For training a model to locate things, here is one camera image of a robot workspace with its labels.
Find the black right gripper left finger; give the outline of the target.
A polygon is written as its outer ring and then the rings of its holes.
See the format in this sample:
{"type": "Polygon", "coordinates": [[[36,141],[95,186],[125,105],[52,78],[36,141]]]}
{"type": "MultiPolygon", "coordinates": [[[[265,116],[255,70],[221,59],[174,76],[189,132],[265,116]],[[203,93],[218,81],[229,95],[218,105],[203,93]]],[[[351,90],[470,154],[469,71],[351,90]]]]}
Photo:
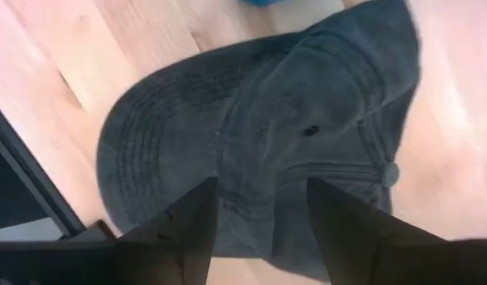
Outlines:
{"type": "Polygon", "coordinates": [[[0,285],[205,285],[218,208],[209,177],[120,237],[97,222],[68,239],[0,242],[0,285]]]}

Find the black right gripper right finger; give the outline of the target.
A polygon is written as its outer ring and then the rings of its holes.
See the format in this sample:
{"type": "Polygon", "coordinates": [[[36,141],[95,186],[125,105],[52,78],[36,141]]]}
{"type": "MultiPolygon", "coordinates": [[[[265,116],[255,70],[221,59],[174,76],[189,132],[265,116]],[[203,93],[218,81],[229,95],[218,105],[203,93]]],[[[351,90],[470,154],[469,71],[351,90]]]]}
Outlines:
{"type": "Polygon", "coordinates": [[[307,203],[332,285],[487,285],[487,239],[444,240],[319,178],[307,203]]]}

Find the grey washed cotton cap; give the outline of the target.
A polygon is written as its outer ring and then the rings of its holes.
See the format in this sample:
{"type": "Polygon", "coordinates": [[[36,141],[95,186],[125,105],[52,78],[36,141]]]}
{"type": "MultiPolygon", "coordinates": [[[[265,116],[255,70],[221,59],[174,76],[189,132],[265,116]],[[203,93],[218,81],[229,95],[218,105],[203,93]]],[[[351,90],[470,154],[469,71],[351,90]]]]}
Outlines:
{"type": "Polygon", "coordinates": [[[319,177],[390,212],[419,77],[406,0],[370,0],[300,32],[157,70],[101,129],[97,180],[108,215],[128,232],[215,177],[217,257],[258,258],[328,283],[306,181],[319,177]]]}

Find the blue plastic bin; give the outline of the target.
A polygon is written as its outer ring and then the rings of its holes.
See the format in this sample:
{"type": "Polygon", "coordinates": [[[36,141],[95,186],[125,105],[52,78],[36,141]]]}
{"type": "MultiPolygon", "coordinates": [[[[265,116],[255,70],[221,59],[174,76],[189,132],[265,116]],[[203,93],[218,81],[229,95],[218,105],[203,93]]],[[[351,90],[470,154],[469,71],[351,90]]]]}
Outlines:
{"type": "Polygon", "coordinates": [[[248,3],[252,6],[266,7],[272,4],[276,4],[277,2],[281,2],[282,0],[241,0],[241,1],[248,3]]]}

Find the black aluminium table frame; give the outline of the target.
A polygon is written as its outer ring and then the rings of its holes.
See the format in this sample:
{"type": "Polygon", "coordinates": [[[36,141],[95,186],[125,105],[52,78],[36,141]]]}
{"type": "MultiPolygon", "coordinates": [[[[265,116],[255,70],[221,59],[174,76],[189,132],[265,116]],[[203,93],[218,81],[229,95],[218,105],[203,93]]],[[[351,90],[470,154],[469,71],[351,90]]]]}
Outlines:
{"type": "Polygon", "coordinates": [[[103,241],[101,220],[84,226],[0,110],[0,241],[103,241]]]}

